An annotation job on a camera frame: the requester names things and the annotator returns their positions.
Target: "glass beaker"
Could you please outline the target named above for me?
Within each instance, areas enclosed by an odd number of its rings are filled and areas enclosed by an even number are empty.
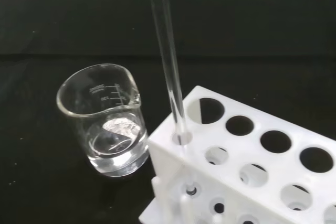
[[[56,102],[97,171],[124,176],[148,158],[140,94],[126,68],[114,64],[84,68],[62,84]]]

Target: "black background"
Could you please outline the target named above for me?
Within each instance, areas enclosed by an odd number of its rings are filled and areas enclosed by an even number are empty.
[[[170,0],[177,54],[332,55],[336,0]],[[0,0],[0,52],[158,55],[150,0]]]
[[[72,73],[98,63],[121,64],[137,82],[152,133],[170,111],[160,58],[8,59],[12,61],[0,67],[2,222],[137,223],[153,198],[152,164],[147,161],[123,179],[98,174],[58,111],[55,97]],[[201,85],[333,139],[335,69],[335,60],[325,57],[180,59],[184,96]]]

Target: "white test tube rack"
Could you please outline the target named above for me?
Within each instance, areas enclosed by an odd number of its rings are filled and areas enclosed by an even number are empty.
[[[219,120],[202,124],[200,99],[223,106]],[[192,153],[169,115],[149,138],[155,198],[143,224],[336,224],[335,141],[202,87],[183,103]]]

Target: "beaker rim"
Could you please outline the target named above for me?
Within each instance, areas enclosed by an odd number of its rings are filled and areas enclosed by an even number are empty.
[[[120,105],[120,106],[116,106],[116,107],[111,107],[111,108],[107,108],[105,110],[98,111],[98,112],[95,112],[95,113],[90,113],[90,114],[78,114],[78,113],[72,112],[72,111],[70,111],[70,110],[68,110],[68,109],[65,108],[65,106],[63,105],[63,103],[61,101],[61,95],[62,95],[62,93],[63,93],[66,85],[68,84],[69,80],[72,79],[75,75],[79,74],[80,72],[86,71],[86,70],[88,70],[90,68],[95,68],[95,67],[100,67],[100,66],[106,66],[106,65],[108,65],[108,66],[114,66],[114,67],[118,67],[118,68],[123,69],[125,71],[125,73],[127,74],[128,78],[130,79],[130,82],[132,83],[132,86],[134,88],[136,88],[136,90],[138,90],[138,87],[135,84],[135,81],[134,81],[134,78],[133,78],[133,75],[131,74],[131,72],[127,68],[125,68],[125,67],[123,67],[121,65],[112,64],[112,63],[101,63],[101,64],[96,64],[96,65],[88,66],[86,68],[83,68],[83,69],[81,69],[81,70],[73,73],[70,77],[68,77],[63,82],[63,84],[58,89],[57,95],[56,95],[56,104],[57,104],[58,109],[63,114],[65,114],[67,116],[70,116],[72,118],[88,118],[88,117],[92,117],[92,116],[97,116],[97,115],[102,115],[102,114],[105,114],[105,113],[109,113],[109,112],[111,112],[113,110],[117,111],[117,110],[121,110],[121,109],[136,109],[136,108],[139,108],[141,106],[141,99],[140,99],[140,96],[139,96],[139,102],[138,103],[133,103],[134,99],[131,99],[128,104]]]

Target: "test tube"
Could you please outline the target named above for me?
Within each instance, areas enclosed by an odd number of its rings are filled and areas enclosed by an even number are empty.
[[[186,154],[188,131],[185,124],[180,78],[178,76],[179,71],[177,67],[169,0],[151,0],[151,5],[172,114],[174,116],[175,134],[181,146],[181,152]],[[185,169],[184,177],[186,192],[189,195],[195,194],[196,188],[194,186],[193,176],[188,169]]]

